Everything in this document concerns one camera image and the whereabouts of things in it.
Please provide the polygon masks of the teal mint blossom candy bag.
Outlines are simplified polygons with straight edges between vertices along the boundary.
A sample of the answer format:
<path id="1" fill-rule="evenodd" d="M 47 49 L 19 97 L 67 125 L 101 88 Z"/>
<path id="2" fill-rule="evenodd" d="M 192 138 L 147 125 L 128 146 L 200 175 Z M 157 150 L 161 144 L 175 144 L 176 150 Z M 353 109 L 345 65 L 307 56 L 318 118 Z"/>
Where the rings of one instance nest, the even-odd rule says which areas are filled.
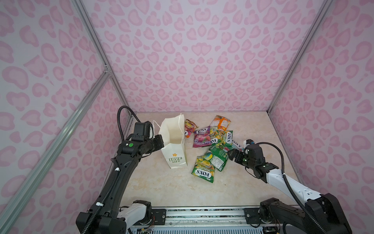
<path id="1" fill-rule="evenodd" d="M 243 151 L 243 147 L 239 144 L 239 143 L 237 143 L 236 141 L 232 141 L 232 148 L 233 149 L 237 149 L 237 150 L 239 150 L 239 151 Z"/>

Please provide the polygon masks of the green candy bag back side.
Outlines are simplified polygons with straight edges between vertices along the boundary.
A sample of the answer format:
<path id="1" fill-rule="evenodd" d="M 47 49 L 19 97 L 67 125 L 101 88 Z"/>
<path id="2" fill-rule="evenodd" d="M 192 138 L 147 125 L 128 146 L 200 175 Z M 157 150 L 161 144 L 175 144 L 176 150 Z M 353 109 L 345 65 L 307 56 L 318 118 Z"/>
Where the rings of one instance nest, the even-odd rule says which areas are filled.
<path id="1" fill-rule="evenodd" d="M 209 152 L 212 153 L 212 158 L 209 160 L 210 163 L 220 172 L 223 171 L 228 161 L 227 152 L 217 146 L 212 146 Z"/>

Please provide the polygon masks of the white paper gift bag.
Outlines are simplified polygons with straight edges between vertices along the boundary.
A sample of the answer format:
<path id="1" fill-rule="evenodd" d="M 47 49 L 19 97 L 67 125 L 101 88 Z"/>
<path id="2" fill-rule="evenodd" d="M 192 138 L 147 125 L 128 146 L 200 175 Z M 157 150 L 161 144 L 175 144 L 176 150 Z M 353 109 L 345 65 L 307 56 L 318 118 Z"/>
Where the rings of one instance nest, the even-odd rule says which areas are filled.
<path id="1" fill-rule="evenodd" d="M 171 169 L 187 167 L 185 150 L 185 117 L 179 114 L 173 118 L 165 118 L 161 125 L 153 121 L 153 126 L 158 129 L 164 146 L 161 152 Z"/>

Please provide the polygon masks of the green Fox's candy bag front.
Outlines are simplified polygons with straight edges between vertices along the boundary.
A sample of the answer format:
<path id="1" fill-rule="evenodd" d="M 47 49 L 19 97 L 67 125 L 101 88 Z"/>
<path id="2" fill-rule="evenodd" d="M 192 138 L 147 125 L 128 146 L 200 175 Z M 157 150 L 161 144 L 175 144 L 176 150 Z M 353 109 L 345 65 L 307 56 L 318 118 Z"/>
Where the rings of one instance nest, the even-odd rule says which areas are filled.
<path id="1" fill-rule="evenodd" d="M 192 175 L 210 183 L 214 182 L 215 167 L 204 157 L 199 156 L 192 170 Z"/>

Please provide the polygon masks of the green yellow Fox's candy bag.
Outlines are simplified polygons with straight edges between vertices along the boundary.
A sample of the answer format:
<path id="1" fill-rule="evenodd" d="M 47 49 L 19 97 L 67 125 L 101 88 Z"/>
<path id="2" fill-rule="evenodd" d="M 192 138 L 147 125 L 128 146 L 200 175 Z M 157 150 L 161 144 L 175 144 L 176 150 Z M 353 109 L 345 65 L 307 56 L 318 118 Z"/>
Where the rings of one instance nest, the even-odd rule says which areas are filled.
<path id="1" fill-rule="evenodd" d="M 223 147 L 230 147 L 233 143 L 233 131 L 221 131 L 218 127 L 210 128 L 210 143 L 212 146 L 218 145 Z"/>

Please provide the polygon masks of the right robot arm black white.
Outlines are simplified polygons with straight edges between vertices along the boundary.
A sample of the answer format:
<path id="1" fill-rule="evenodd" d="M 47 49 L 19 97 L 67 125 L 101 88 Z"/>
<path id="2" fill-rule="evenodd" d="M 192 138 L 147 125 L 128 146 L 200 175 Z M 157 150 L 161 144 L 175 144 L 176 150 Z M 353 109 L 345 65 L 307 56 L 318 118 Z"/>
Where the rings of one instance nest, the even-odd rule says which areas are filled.
<path id="1" fill-rule="evenodd" d="M 277 220 L 284 230 L 291 225 L 306 234 L 351 234 L 353 231 L 339 200 L 330 193 L 314 191 L 287 176 L 282 151 L 269 142 L 267 145 L 280 154 L 281 166 L 267 162 L 261 148 L 263 144 L 258 142 L 246 145 L 243 150 L 232 149 L 228 152 L 229 159 L 252 170 L 255 178 L 283 192 L 298 207 L 284 204 L 276 198 L 267 199 L 260 203 L 259 219 L 262 222 Z"/>

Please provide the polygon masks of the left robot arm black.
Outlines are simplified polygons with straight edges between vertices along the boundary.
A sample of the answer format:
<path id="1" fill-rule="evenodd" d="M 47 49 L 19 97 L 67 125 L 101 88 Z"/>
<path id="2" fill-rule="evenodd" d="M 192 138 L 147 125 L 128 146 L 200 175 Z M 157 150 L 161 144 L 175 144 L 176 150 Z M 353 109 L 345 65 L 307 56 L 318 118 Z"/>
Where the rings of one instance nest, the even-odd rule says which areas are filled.
<path id="1" fill-rule="evenodd" d="M 161 135 L 155 135 L 153 125 L 137 122 L 134 132 L 123 140 L 112 158 L 113 169 L 102 191 L 87 212 L 80 212 L 76 225 L 81 234 L 124 234 L 135 223 L 152 220 L 150 202 L 136 200 L 120 210 L 120 203 L 128 182 L 144 155 L 164 147 Z"/>

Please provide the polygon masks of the orange candy bag back side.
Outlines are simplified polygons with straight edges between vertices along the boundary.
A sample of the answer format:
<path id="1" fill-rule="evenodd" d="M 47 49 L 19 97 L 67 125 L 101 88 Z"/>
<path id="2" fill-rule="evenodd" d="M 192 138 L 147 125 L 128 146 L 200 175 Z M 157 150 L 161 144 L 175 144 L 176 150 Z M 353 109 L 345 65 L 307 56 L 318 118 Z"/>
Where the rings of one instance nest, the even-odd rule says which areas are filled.
<path id="1" fill-rule="evenodd" d="M 216 115 L 213 121 L 211 122 L 210 126 L 211 127 L 216 127 L 219 131 L 226 131 L 231 123 L 231 120 L 223 117 Z"/>

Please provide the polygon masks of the purple berries Fox's candy bag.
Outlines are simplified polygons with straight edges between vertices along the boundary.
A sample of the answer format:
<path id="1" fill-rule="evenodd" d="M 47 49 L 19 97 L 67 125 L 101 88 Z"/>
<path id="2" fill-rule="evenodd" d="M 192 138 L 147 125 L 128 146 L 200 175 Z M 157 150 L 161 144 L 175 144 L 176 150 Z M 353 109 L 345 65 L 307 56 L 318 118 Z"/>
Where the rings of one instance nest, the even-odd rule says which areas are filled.
<path id="1" fill-rule="evenodd" d="M 193 148 L 211 146 L 210 126 L 197 129 L 194 132 Z"/>

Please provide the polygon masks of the orange Fox's fruits candy bag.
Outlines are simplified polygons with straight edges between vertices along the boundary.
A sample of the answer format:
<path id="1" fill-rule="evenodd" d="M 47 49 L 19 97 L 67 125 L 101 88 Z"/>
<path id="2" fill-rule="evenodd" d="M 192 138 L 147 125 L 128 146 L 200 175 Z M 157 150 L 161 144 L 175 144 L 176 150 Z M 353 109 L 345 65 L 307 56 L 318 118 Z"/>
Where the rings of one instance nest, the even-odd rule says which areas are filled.
<path id="1" fill-rule="evenodd" d="M 186 119 L 185 120 L 185 137 L 189 138 L 197 128 L 198 126 L 194 122 Z"/>

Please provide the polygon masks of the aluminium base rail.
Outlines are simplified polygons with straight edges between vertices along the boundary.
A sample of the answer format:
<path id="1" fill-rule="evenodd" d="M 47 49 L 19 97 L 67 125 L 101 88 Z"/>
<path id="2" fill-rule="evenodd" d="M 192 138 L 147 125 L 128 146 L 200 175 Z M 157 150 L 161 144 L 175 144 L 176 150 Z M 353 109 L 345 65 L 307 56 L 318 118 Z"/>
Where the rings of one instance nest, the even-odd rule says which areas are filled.
<path id="1" fill-rule="evenodd" d="M 262 221 L 258 206 L 154 207 L 153 221 L 128 234 L 282 234 L 283 223 Z"/>

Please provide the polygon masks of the aluminium frame post left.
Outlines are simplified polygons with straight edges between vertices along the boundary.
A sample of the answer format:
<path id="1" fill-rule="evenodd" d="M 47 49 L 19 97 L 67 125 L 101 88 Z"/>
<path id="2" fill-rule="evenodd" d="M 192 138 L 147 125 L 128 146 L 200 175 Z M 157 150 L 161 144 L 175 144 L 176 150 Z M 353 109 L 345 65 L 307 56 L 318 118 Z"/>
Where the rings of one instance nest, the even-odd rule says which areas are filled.
<path id="1" fill-rule="evenodd" d="M 90 19 L 90 16 L 87 12 L 87 9 L 84 5 L 84 2 L 83 1 L 77 1 L 77 0 L 73 0 L 71 1 L 71 3 L 73 4 L 76 12 L 78 13 L 81 21 L 82 21 L 82 24 L 84 26 L 84 28 L 86 29 L 86 32 L 88 33 L 88 36 L 90 37 L 90 40 L 94 46 L 94 48 L 96 49 L 96 52 L 98 54 L 98 57 L 100 58 L 103 66 L 104 66 L 104 73 L 106 73 L 106 76 L 111 80 L 114 88 L 115 88 L 115 91 L 117 92 L 118 96 L 119 96 L 119 99 L 122 103 L 122 105 L 126 105 L 128 106 L 128 102 L 126 100 L 126 97 L 125 97 L 125 94 L 120 86 L 120 83 L 117 79 L 117 76 L 109 62 L 109 59 L 104 51 L 104 47 L 100 41 L 100 38 L 94 28 L 94 25 Z"/>

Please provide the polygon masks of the aluminium frame post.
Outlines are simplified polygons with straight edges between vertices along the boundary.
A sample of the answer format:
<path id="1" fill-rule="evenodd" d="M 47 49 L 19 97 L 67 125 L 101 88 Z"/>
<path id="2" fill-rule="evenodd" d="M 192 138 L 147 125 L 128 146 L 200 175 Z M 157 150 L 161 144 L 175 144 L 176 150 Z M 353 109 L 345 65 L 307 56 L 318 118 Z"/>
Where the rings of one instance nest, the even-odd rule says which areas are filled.
<path id="1" fill-rule="evenodd" d="M 282 82 L 280 83 L 280 86 L 278 87 L 268 110 L 266 111 L 268 113 L 268 115 L 270 115 L 274 111 L 275 106 L 276 106 L 277 102 L 279 101 L 279 99 L 281 98 L 281 95 L 282 95 L 283 91 L 286 89 L 287 84 L 290 82 L 291 78 L 293 77 L 293 74 L 295 73 L 296 68 L 298 67 L 298 65 L 302 61 L 303 56 L 307 52 L 307 50 L 308 50 L 312 40 L 314 39 L 315 35 L 318 33 L 319 29 L 323 25 L 323 23 L 324 23 L 326 17 L 328 16 L 328 14 L 329 14 L 332 6 L 334 5 L 334 3 L 335 3 L 335 1 L 333 1 L 333 0 L 325 0 L 325 1 L 322 2 L 322 5 L 321 5 L 318 13 L 316 14 L 316 17 L 314 18 L 311 26 L 309 27 L 309 30 L 305 34 L 305 37 L 302 40 L 300 48 L 298 49 L 297 53 L 295 54 L 295 57 L 293 58 L 292 62 L 290 63 L 290 67 L 287 70 L 287 72 L 285 73 L 285 76 L 284 76 Z"/>
<path id="2" fill-rule="evenodd" d="M 118 96 L 119 96 L 119 99 L 122 103 L 122 105 L 126 105 L 128 106 L 128 102 L 126 100 L 126 97 L 125 97 L 125 94 L 120 86 L 120 83 L 117 79 L 117 76 L 109 62 L 109 59 L 104 51 L 104 47 L 100 41 L 100 38 L 94 28 L 94 25 L 90 19 L 90 16 L 87 12 L 87 9 L 84 5 L 84 2 L 83 1 L 77 1 L 77 0 L 73 0 L 71 1 L 71 3 L 73 4 L 76 12 L 78 13 L 81 21 L 82 21 L 82 24 L 84 26 L 84 28 L 86 29 L 86 32 L 88 33 L 88 36 L 90 37 L 90 40 L 94 46 L 94 48 L 96 49 L 96 52 L 98 54 L 98 57 L 100 58 L 103 66 L 104 66 L 104 73 L 106 73 L 106 76 L 111 80 L 114 88 L 115 88 L 115 91 L 117 92 Z"/>

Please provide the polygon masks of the aluminium frame profile diagonal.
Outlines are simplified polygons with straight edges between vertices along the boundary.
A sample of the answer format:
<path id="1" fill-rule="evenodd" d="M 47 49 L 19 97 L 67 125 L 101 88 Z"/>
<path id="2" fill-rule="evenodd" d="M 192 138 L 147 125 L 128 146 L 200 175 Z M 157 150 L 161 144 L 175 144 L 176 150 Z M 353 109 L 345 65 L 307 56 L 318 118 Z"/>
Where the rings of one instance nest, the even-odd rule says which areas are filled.
<path id="1" fill-rule="evenodd" d="M 58 136 L 52 141 L 49 148 L 42 155 L 40 161 L 26 177 L 25 181 L 21 184 L 21 187 L 18 189 L 15 195 L 10 199 L 10 202 L 7 204 L 1 214 L 2 234 L 7 234 L 10 232 L 29 200 L 32 198 L 33 194 L 51 169 L 56 158 L 60 155 L 72 134 L 77 129 L 84 116 L 87 114 L 101 89 L 112 76 L 113 72 L 111 70 L 102 73 L 98 81 L 94 84 L 88 94 L 78 105 L 75 112 L 68 119 Z"/>

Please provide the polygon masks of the aluminium frame post right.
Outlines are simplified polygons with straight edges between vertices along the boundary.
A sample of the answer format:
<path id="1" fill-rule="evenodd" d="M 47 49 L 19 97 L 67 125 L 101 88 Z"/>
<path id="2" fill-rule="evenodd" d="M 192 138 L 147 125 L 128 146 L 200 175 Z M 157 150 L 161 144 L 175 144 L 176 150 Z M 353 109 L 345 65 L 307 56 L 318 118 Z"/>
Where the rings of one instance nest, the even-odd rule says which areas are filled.
<path id="1" fill-rule="evenodd" d="M 302 61 L 303 56 L 307 52 L 307 50 L 308 50 L 312 40 L 314 39 L 315 35 L 318 33 L 319 29 L 323 25 L 323 23 L 324 23 L 326 17 L 328 16 L 328 14 L 329 14 L 332 6 L 334 5 L 334 3 L 335 3 L 335 1 L 333 1 L 333 0 L 325 0 L 325 1 L 322 2 L 322 5 L 321 5 L 318 13 L 316 14 L 316 17 L 314 18 L 311 26 L 309 27 L 309 30 L 305 34 L 305 37 L 302 40 L 300 48 L 298 49 L 297 53 L 295 54 L 295 57 L 293 58 L 292 62 L 290 63 L 290 67 L 287 70 L 287 72 L 285 73 L 285 76 L 284 76 L 282 82 L 280 83 L 280 86 L 278 87 L 268 110 L 266 111 L 268 113 L 268 115 L 270 115 L 274 111 L 275 106 L 276 106 L 277 102 L 279 101 L 279 99 L 281 98 L 281 95 L 282 95 L 283 91 L 286 89 L 287 84 L 290 82 L 291 78 L 293 77 L 293 74 L 295 73 L 296 68 L 298 67 L 298 65 Z"/>

